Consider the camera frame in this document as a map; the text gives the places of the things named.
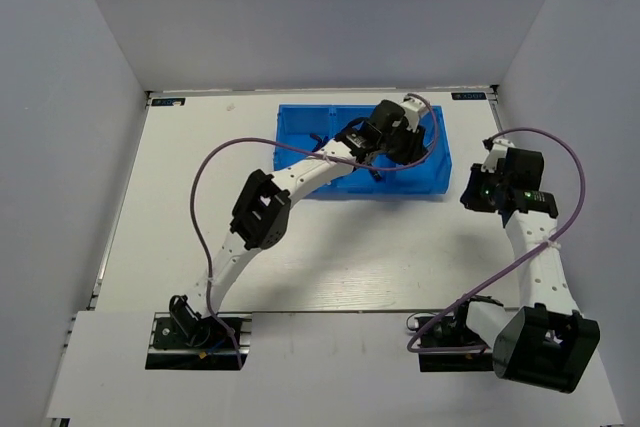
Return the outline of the large hex key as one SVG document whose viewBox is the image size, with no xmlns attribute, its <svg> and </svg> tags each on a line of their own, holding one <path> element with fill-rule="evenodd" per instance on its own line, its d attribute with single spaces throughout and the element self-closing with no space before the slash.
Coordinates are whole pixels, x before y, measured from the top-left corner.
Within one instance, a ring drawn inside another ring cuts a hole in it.
<svg viewBox="0 0 640 427">
<path fill-rule="evenodd" d="M 326 145 L 326 143 L 329 140 L 327 136 L 320 136 L 316 133 L 310 133 L 309 137 L 315 142 L 313 148 L 311 149 L 312 152 L 319 151 L 322 147 Z"/>
</svg>

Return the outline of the blue handled screwdriver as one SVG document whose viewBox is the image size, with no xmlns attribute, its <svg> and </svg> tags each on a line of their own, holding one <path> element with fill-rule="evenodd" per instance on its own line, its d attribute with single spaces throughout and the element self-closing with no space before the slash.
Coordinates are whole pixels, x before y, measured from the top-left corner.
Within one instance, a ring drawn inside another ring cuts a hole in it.
<svg viewBox="0 0 640 427">
<path fill-rule="evenodd" d="M 370 174 L 376 183 L 382 182 L 384 180 L 384 177 L 378 171 L 370 171 Z"/>
</svg>

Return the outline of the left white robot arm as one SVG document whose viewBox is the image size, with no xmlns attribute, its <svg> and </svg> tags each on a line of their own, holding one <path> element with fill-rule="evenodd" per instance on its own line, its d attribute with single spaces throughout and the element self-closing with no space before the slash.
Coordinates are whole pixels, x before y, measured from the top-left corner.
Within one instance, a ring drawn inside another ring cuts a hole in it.
<svg viewBox="0 0 640 427">
<path fill-rule="evenodd" d="M 187 293 L 169 302 L 169 314 L 177 334 L 188 345 L 209 341 L 215 325 L 223 336 L 234 330 L 219 318 L 224 297 L 246 266 L 262 251 L 275 246 L 285 235 L 294 206 L 318 188 L 357 170 L 371 170 L 379 156 L 393 162 L 394 170 L 407 170 L 424 162 L 434 143 L 424 141 L 425 116 L 435 114 L 423 97 L 409 93 L 402 102 L 383 100 L 373 112 L 348 123 L 316 151 L 304 151 L 300 161 L 284 169 L 252 172 L 231 212 L 229 230 L 217 253 L 213 253 L 196 214 L 197 190 L 204 171 L 197 170 L 189 196 L 189 214 L 203 247 L 203 277 Z"/>
</svg>

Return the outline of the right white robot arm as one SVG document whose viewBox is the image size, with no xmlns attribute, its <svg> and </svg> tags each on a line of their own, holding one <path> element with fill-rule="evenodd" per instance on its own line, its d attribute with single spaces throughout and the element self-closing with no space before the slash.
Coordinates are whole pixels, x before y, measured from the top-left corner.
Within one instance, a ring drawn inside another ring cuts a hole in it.
<svg viewBox="0 0 640 427">
<path fill-rule="evenodd" d="M 483 163 L 471 168 L 461 202 L 474 212 L 497 213 L 521 264 L 520 307 L 509 314 L 475 295 L 451 321 L 453 337 L 472 346 L 480 339 L 492 353 L 497 377 L 561 393 L 573 392 L 600 340 L 598 324 L 580 313 L 564 274 L 555 198 L 540 189 L 541 153 L 504 139 L 488 144 Z"/>
</svg>

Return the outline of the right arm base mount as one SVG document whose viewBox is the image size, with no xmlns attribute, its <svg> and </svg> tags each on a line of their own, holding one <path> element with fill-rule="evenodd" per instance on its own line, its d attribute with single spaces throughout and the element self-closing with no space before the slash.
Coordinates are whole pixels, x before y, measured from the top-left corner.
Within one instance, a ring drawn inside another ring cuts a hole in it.
<svg viewBox="0 0 640 427">
<path fill-rule="evenodd" d="M 418 348 L 435 348 L 436 353 L 420 354 L 421 373 L 492 372 L 492 351 L 466 327 L 468 306 L 447 314 L 423 334 Z"/>
</svg>

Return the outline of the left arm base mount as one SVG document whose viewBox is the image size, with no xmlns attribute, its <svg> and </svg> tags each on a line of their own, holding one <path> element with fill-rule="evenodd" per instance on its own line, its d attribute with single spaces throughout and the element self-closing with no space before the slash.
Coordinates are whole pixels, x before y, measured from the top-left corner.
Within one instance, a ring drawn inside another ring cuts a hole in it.
<svg viewBox="0 0 640 427">
<path fill-rule="evenodd" d="M 239 371 L 240 365 L 232 339 L 215 320 L 188 340 L 168 313 L 154 316 L 145 369 L 171 371 Z"/>
</svg>

